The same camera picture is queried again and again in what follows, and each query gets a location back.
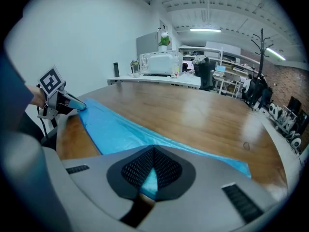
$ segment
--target blue plastic sheet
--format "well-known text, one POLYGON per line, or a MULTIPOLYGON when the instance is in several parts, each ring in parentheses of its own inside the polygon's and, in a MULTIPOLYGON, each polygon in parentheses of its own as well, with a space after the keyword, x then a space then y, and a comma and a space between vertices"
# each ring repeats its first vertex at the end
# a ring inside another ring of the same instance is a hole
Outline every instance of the blue plastic sheet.
POLYGON ((164 137, 113 112, 94 99, 85 99, 79 112, 85 130, 101 154, 112 154, 143 145, 165 145, 221 160, 251 178, 246 162, 218 156, 164 137))

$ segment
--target wooden table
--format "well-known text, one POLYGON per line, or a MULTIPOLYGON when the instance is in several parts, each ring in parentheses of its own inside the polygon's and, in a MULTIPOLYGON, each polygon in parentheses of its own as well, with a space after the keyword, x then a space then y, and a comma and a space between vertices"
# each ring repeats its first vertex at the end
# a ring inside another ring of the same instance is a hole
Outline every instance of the wooden table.
MULTIPOLYGON (((274 198, 287 195, 277 149, 241 101, 202 90, 133 82, 104 87, 80 97, 84 98, 172 140, 247 162, 252 179, 274 198)), ((62 160, 100 155, 77 115, 62 115, 58 127, 57 153, 62 160)))

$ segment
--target brick wall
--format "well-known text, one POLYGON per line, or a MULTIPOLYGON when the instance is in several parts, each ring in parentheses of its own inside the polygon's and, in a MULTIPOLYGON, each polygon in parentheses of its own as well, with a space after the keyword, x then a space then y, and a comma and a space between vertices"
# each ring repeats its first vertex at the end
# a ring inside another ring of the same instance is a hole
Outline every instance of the brick wall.
MULTIPOLYGON (((260 56, 244 49, 241 54, 260 61, 260 56)), ((309 72, 297 68, 274 65, 264 59, 263 75, 267 75, 266 80, 269 86, 273 89, 272 99, 278 106, 288 105, 291 96, 299 99, 302 103, 301 109, 309 114, 309 72)), ((303 133, 301 150, 304 150, 309 144, 309 126, 303 133)))

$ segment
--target ceiling light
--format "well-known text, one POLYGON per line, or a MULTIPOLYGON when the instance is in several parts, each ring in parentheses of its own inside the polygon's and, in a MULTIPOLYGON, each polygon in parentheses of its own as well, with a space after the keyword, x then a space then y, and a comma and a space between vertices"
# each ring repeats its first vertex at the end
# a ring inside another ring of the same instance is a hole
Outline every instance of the ceiling light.
POLYGON ((190 31, 195 31, 195 32, 201 32, 201 31, 206 31, 206 32, 217 32, 221 33, 221 30, 218 29, 190 29, 190 31))
POLYGON ((276 53, 274 50, 271 50, 270 48, 266 49, 267 51, 271 52, 272 54, 275 54, 278 58, 280 58, 281 60, 285 60, 284 57, 282 57, 280 54, 276 53))

